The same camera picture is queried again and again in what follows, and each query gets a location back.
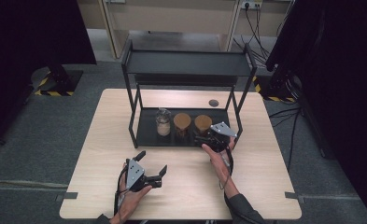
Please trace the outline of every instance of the black metal shelf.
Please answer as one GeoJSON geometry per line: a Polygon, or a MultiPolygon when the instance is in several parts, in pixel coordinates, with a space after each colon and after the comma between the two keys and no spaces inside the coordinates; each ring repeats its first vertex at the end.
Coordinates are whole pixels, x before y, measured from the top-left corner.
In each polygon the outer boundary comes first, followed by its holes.
{"type": "Polygon", "coordinates": [[[186,139],[176,138],[173,121],[171,121],[171,133],[169,135],[162,137],[157,134],[155,116],[158,108],[143,107],[141,85],[230,87],[227,104],[222,109],[167,109],[172,112],[172,117],[183,112],[189,114],[191,120],[194,120],[196,116],[204,114],[211,117],[213,123],[224,121],[230,125],[227,110],[230,103],[232,103],[238,123],[236,141],[238,140],[243,131],[239,112],[257,70],[256,62],[248,44],[243,52],[166,51],[134,49],[132,41],[128,40],[122,56],[121,68],[132,109],[129,131],[134,147],[195,146],[193,122],[189,131],[190,135],[186,139]],[[134,75],[135,97],[132,94],[129,75],[134,75]],[[238,77],[247,77],[247,84],[239,103],[237,103],[234,95],[238,77]],[[140,105],[140,116],[135,136],[133,124],[137,104],[140,105]]]}

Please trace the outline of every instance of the small round object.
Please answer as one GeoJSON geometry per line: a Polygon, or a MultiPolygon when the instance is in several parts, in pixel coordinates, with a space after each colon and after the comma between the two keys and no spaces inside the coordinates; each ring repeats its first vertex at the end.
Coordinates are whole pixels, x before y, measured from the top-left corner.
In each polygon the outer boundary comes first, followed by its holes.
{"type": "Polygon", "coordinates": [[[209,101],[210,106],[216,107],[219,105],[219,101],[217,100],[210,100],[209,101]]]}

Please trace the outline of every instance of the equipment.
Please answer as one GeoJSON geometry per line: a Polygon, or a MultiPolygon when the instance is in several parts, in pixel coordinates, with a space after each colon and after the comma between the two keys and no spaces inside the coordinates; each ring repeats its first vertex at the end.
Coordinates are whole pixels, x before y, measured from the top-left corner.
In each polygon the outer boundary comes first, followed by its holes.
{"type": "Polygon", "coordinates": [[[137,192],[146,186],[152,186],[154,189],[160,188],[162,186],[162,177],[166,174],[167,166],[165,165],[160,170],[158,175],[145,176],[145,169],[137,163],[145,156],[146,151],[142,151],[136,157],[126,160],[126,165],[122,169],[119,176],[117,191],[114,198],[114,214],[117,214],[117,212],[119,211],[120,205],[124,197],[124,195],[122,195],[122,197],[120,197],[120,195],[123,192],[128,190],[137,192]],[[126,187],[125,190],[121,191],[120,182],[124,174],[126,187]]]}
{"type": "Polygon", "coordinates": [[[230,136],[237,137],[236,133],[224,122],[210,126],[211,132],[207,137],[195,136],[195,143],[199,145],[207,144],[215,152],[221,152],[228,148],[230,143],[230,136]]]}

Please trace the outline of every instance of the black tray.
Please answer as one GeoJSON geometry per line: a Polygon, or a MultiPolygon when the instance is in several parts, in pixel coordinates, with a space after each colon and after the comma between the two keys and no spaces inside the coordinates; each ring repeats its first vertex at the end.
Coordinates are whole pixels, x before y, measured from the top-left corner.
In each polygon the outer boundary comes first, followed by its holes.
{"type": "Polygon", "coordinates": [[[194,120],[199,115],[207,115],[212,123],[223,122],[230,126],[229,117],[225,109],[196,109],[196,108],[167,108],[171,112],[171,132],[166,136],[157,133],[156,113],[159,108],[142,108],[136,134],[136,142],[139,146],[146,147],[195,147],[194,120]],[[191,117],[189,133],[186,137],[176,136],[173,118],[178,113],[186,113],[191,117]]]}

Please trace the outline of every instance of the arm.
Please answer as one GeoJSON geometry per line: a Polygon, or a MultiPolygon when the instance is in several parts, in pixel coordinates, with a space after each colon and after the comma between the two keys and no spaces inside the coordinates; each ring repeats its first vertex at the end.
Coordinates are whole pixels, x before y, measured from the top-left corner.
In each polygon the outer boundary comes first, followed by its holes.
{"type": "MultiPolygon", "coordinates": [[[[233,138],[230,139],[229,147],[233,150],[233,138]]],[[[233,178],[230,176],[229,168],[224,161],[228,158],[225,150],[217,153],[206,144],[203,144],[202,148],[209,155],[212,165],[216,171],[216,175],[224,188],[224,200],[232,214],[233,223],[265,223],[261,215],[253,209],[247,198],[239,192],[238,188],[233,183],[233,178]]]]}
{"type": "MultiPolygon", "coordinates": [[[[125,183],[125,173],[121,178],[120,183],[121,191],[124,191],[126,188],[125,183]]],[[[108,219],[106,216],[101,215],[96,219],[97,224],[122,224],[134,213],[134,210],[139,205],[142,198],[152,189],[152,186],[146,186],[139,190],[138,192],[132,192],[130,190],[124,193],[124,198],[122,204],[119,208],[119,212],[115,214],[111,219],[108,219]]]]}

